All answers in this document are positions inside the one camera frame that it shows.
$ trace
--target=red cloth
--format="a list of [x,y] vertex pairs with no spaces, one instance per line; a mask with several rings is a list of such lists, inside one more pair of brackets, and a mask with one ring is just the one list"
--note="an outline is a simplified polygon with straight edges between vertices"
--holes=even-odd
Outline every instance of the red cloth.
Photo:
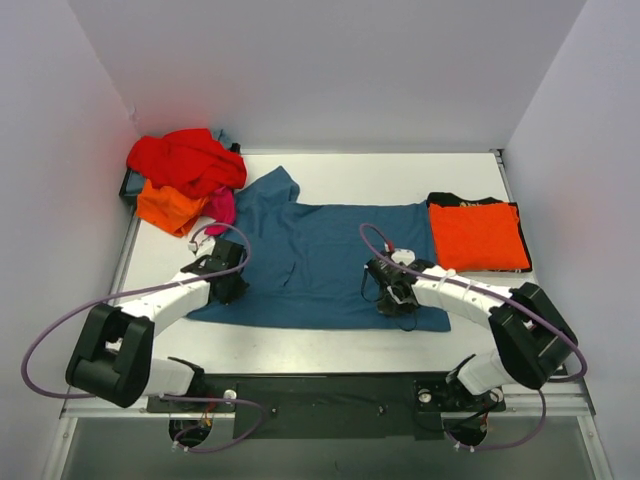
[[[230,188],[222,187],[211,195],[211,201],[204,206],[202,215],[213,218],[216,222],[233,224],[236,221],[236,204]],[[226,227],[208,227],[204,230],[207,235],[220,235]]]
[[242,188],[247,180],[242,157],[226,150],[206,128],[142,137],[131,149],[127,166],[151,180],[153,188],[168,185],[192,199],[224,186]]

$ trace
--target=white wall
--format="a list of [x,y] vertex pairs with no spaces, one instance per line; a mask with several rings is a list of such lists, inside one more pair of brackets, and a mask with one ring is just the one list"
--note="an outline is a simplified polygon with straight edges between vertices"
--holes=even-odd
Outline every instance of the white wall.
[[542,284],[575,326],[616,478],[640,476],[640,3],[589,0],[506,149]]
[[[63,0],[3,2],[0,52],[0,477],[31,480],[62,403],[22,384],[20,360],[56,316],[107,291],[127,225],[117,189],[137,136]],[[58,391],[72,323],[33,361]]]
[[506,145],[584,0],[70,0],[142,133],[251,147]]

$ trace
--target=pink cloth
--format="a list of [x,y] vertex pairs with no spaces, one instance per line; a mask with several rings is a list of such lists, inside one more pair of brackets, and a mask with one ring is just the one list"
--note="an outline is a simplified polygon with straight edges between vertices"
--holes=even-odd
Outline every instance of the pink cloth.
[[[211,201],[202,210],[202,215],[213,218],[216,222],[233,224],[236,221],[236,204],[233,201],[233,192],[229,187],[220,187],[211,194]],[[227,229],[225,227],[209,227],[205,230],[207,235],[220,235]]]

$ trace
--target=white arm segment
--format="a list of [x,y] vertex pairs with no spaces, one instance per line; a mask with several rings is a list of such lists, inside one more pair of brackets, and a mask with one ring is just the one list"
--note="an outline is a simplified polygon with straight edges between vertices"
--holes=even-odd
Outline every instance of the white arm segment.
[[[464,282],[466,285],[472,282],[468,278],[455,275],[453,270],[447,271],[439,266],[428,268],[423,273],[441,278],[448,276]],[[499,293],[504,297],[511,297],[511,292],[507,287],[497,287],[478,282],[474,282],[474,284]],[[491,315],[490,309],[503,304],[500,300],[473,292],[464,287],[425,278],[418,278],[412,289],[419,305],[441,308],[449,313],[468,318],[484,327],[486,327],[488,318]],[[473,357],[458,372],[458,380],[472,395],[481,395],[492,388],[517,383],[505,370],[497,350]]]
[[[182,282],[197,277],[192,273],[178,273],[171,282]],[[209,303],[209,282],[203,280],[155,292],[120,305],[122,310],[136,317],[147,317],[155,323],[154,336],[189,312]],[[149,381],[143,395],[184,395],[193,370],[180,362],[165,358],[151,359]]]

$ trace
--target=white table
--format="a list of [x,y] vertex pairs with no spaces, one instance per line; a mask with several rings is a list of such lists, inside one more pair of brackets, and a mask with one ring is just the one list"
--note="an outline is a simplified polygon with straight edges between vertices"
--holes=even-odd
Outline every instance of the white table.
[[[245,161],[248,183],[282,165],[300,185],[298,201],[306,204],[401,205],[423,201],[434,191],[508,200],[489,153],[247,155]],[[393,232],[387,234],[393,238]],[[177,239],[142,221],[124,289],[167,281],[191,261],[186,237]],[[474,278],[516,286],[532,275]],[[455,316],[447,333],[275,329],[180,319],[156,338],[154,355],[183,358],[210,373],[446,371],[493,347],[488,330]]]

